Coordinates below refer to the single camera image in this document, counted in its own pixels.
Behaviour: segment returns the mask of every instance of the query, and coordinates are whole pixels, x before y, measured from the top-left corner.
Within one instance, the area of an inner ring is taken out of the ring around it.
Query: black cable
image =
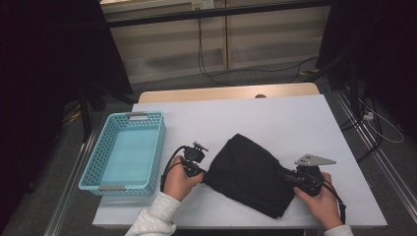
[[[171,165],[171,167],[169,167],[168,171],[166,171],[166,174],[169,173],[169,171],[171,171],[172,168],[174,168],[175,165],[181,164],[181,162],[175,163],[173,165]]]
[[[214,80],[208,73],[207,73],[207,71],[206,71],[206,67],[205,67],[205,60],[204,60],[204,57],[203,57],[203,43],[202,43],[202,34],[203,34],[203,31],[202,31],[202,20],[201,19],[197,19],[197,21],[198,21],[198,23],[199,23],[199,69],[200,69],[200,72],[204,75],[204,76],[206,76],[207,78],[209,78],[211,81],[213,81],[213,82],[215,82],[215,83],[218,83],[218,84],[223,84],[223,85],[227,85],[227,86],[232,86],[232,87],[235,87],[235,85],[232,85],[232,84],[230,84],[230,83],[225,83],[225,82],[219,82],[219,81],[216,81],[216,80]]]
[[[165,179],[166,179],[166,175],[168,174],[169,170],[171,170],[171,168],[169,168],[169,165],[171,164],[172,160],[174,159],[175,155],[178,153],[178,151],[180,151],[180,149],[186,149],[187,146],[180,146],[179,148],[177,148],[174,153],[172,153],[171,157],[169,158],[168,162],[166,163],[165,169],[163,170],[162,176],[160,177],[160,192],[163,193],[163,188],[165,185]]]
[[[375,101],[371,96],[369,96],[369,97],[371,99],[374,111],[377,113],[377,106],[375,105]],[[376,124],[376,127],[377,127],[376,129],[378,130],[378,133],[380,133],[382,135],[383,134],[383,129],[382,129],[382,126],[381,126],[380,118],[378,116],[375,116],[374,117],[374,122]],[[371,148],[365,154],[363,154],[361,157],[357,158],[356,162],[360,163],[362,160],[364,160],[366,157],[368,157],[372,152],[374,152],[381,145],[382,140],[383,139],[381,138],[381,136],[378,135],[376,140],[375,140],[375,143],[371,146]]]
[[[340,198],[340,196],[338,195],[336,189],[334,188],[334,186],[332,185],[332,183],[330,181],[321,181],[320,179],[306,174],[306,176],[314,179],[315,181],[317,181],[319,184],[321,184],[323,187],[325,187],[326,189],[328,189],[337,199],[337,204],[339,206],[339,211],[340,211],[340,220],[343,224],[346,223],[346,205],[343,203],[343,200]]]
[[[225,72],[220,72],[217,74],[213,74],[213,75],[209,75],[209,73],[206,71],[206,66],[205,66],[205,62],[204,62],[204,56],[203,56],[203,41],[202,41],[202,34],[203,34],[203,30],[202,30],[202,22],[201,19],[198,19],[198,25],[199,25],[199,60],[198,60],[198,64],[199,64],[199,69],[200,72],[202,73],[202,75],[206,76],[207,78],[209,78],[211,81],[215,82],[215,83],[219,83],[219,84],[224,84],[227,86],[233,86],[235,87],[235,85],[232,85],[230,83],[225,83],[225,82],[219,82],[213,79],[213,77],[218,77],[221,75],[225,75],[228,73],[233,73],[233,72],[267,72],[267,73],[271,73],[271,72],[281,72],[281,71],[287,71],[287,70],[291,70],[294,68],[298,68],[297,70],[297,74],[294,76],[294,78],[292,78],[290,81],[286,82],[287,84],[293,82],[295,79],[298,78],[298,74],[300,72],[300,67],[301,65],[303,65],[304,63],[311,61],[313,59],[317,59],[318,57],[310,57],[308,59],[305,59],[303,61],[301,61],[300,63],[294,65],[294,66],[290,66],[287,68],[283,68],[283,69],[276,69],[276,70],[260,70],[260,69],[238,69],[238,70],[227,70]]]
[[[363,119],[363,116],[362,116],[362,118],[359,120],[357,120],[357,121],[355,121],[355,123],[353,123],[352,125],[350,125],[350,126],[348,126],[348,127],[345,127],[345,128],[341,128],[340,129],[340,131],[341,132],[343,132],[343,131],[347,131],[347,130],[349,130],[349,129],[352,129],[353,127],[356,127],[356,126],[358,126],[359,125],[359,123],[361,123],[362,122],[362,119]]]

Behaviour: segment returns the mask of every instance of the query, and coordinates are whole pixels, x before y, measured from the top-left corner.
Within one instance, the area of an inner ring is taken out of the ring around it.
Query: basket
[[[79,188],[99,196],[153,195],[164,136],[161,112],[111,114]]]

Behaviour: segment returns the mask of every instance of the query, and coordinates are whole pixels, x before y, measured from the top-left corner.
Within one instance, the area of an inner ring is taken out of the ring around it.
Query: silver bracket
[[[303,165],[303,166],[317,166],[317,165],[336,164],[336,161],[319,157],[316,155],[305,154],[303,157],[295,161],[295,164]]]

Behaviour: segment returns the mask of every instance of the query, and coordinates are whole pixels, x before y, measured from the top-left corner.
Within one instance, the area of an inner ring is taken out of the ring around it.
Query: table
[[[268,98],[253,99],[257,94]],[[346,222],[353,227],[387,225],[326,100],[313,84],[146,92],[133,108],[153,109],[162,110],[167,127],[159,173],[172,151],[195,139],[209,149],[201,163],[203,169],[209,169],[226,141],[241,133],[269,150],[286,168],[294,169],[294,160],[306,152],[336,160],[336,165],[323,166],[322,170],[332,174],[334,186],[347,205]],[[151,202],[137,196],[103,197],[93,225],[128,228]],[[272,219],[206,185],[193,190],[173,221],[184,229],[320,227],[297,198],[282,218]]]

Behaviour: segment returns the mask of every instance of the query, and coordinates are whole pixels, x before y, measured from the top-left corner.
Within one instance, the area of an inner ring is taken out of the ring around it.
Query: white table
[[[193,141],[209,149],[201,163],[209,169],[227,140],[239,133],[267,149],[286,168],[295,169],[294,161],[306,153],[336,160],[336,165],[321,169],[332,174],[334,187],[347,205],[346,223],[387,225],[322,95],[139,103],[133,108],[142,110],[161,110],[165,117],[159,173],[175,149],[191,146]],[[128,228],[151,202],[137,196],[103,197],[93,225]],[[320,227],[296,197],[282,218],[273,219],[204,184],[184,200],[172,221],[179,228],[195,229]]]

